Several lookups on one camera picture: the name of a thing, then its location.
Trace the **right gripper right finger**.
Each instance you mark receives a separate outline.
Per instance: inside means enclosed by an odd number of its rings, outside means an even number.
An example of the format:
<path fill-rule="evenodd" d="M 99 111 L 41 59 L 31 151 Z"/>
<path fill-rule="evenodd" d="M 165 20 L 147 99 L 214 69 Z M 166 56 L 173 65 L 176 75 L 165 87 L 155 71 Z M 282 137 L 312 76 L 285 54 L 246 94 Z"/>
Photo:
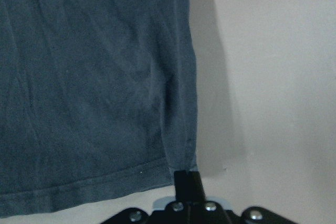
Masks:
<path fill-rule="evenodd" d="M 199 172 L 188 172 L 187 173 L 187 189 L 188 189 L 188 201 L 190 202 L 205 202 L 206 196 L 204 192 L 204 187 L 202 184 L 202 179 Z"/>

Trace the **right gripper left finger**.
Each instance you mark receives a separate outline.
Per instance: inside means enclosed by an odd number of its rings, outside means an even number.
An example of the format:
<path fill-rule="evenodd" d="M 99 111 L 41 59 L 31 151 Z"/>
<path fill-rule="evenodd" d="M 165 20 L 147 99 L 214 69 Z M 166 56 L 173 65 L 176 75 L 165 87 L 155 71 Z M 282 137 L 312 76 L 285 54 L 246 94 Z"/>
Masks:
<path fill-rule="evenodd" d="M 175 199 L 178 202 L 187 202 L 190 199 L 188 173 L 185 170 L 174 172 Z"/>

